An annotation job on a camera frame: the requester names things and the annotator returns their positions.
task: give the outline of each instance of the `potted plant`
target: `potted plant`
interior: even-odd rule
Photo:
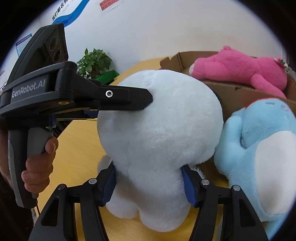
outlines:
[[[110,59],[103,50],[94,49],[88,52],[86,48],[84,56],[77,62],[78,74],[86,79],[99,80],[104,85],[113,82],[119,74],[115,70],[109,70],[112,59]]]

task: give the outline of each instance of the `screw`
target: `screw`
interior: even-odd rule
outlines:
[[[59,190],[62,190],[62,189],[64,189],[66,187],[66,185],[65,184],[61,184],[61,185],[59,185],[58,186],[58,188],[57,189],[59,189]]]
[[[240,190],[240,186],[238,186],[238,185],[234,185],[234,186],[233,186],[233,190],[235,190],[235,191],[239,191],[239,190]]]
[[[66,104],[70,104],[70,102],[69,101],[59,101],[58,104],[66,105]]]
[[[106,91],[106,96],[111,98],[113,96],[113,92],[111,90]]]
[[[207,186],[207,185],[210,184],[210,181],[207,180],[207,179],[203,179],[203,180],[202,180],[202,184],[205,185],[205,186]]]
[[[95,178],[89,179],[89,184],[96,184],[96,179]]]

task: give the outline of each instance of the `white wall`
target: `white wall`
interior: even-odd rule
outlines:
[[[68,0],[63,15],[80,2],[72,1]],[[282,55],[271,31],[237,1],[124,0],[103,15],[99,2],[90,0],[78,19],[65,28],[71,61],[78,61],[86,47],[107,52],[119,72],[142,60],[178,51],[220,50],[223,45],[253,56]],[[41,16],[43,25],[52,23],[59,3]]]
[[[18,39],[15,41],[18,42],[22,38],[26,37],[29,34],[34,35],[37,30],[42,26],[40,19],[37,18],[35,21],[33,21],[23,32],[22,34],[18,37]],[[8,77],[10,75],[11,70],[13,69],[13,66],[15,65],[15,62],[18,59],[18,54],[17,54],[17,49],[15,46],[15,43],[12,45],[8,55],[6,56],[5,61],[0,67],[0,71],[5,71],[1,76],[0,76],[0,88],[4,85],[4,83],[8,80]]]

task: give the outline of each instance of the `stuffed animal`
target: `stuffed animal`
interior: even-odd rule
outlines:
[[[253,86],[263,92],[286,98],[282,90],[287,85],[287,64],[281,58],[252,58],[224,46],[218,54],[198,58],[189,69],[196,79],[231,81]]]
[[[116,169],[107,209],[119,218],[139,213],[159,232],[174,230],[190,209],[180,168],[214,154],[223,127],[220,102],[204,83],[170,70],[141,71],[120,85],[148,89],[153,102],[142,111],[99,112],[100,142]]]
[[[261,99],[226,121],[214,155],[229,186],[239,185],[269,239],[296,197],[296,119],[283,101]]]

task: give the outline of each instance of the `yellow table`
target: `yellow table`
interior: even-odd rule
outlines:
[[[119,75],[112,85],[117,85],[129,75],[145,70],[159,69],[162,58],[140,62]],[[100,144],[96,120],[74,120],[59,136],[59,149],[54,160],[54,171],[50,175],[49,186],[38,198],[42,209],[54,189],[65,183],[68,187],[81,185],[86,180],[97,176],[97,165],[105,152]],[[210,160],[200,165],[208,179],[219,186],[227,186],[227,180],[220,175]],[[198,209],[192,208],[183,224],[176,230],[159,233],[145,227],[139,217],[135,219],[119,219],[108,212],[106,207],[100,208],[102,219],[110,241],[187,241],[190,237]],[[85,240],[83,235],[80,205],[75,205],[76,226],[79,240]],[[222,215],[222,207],[218,209],[217,222]]]

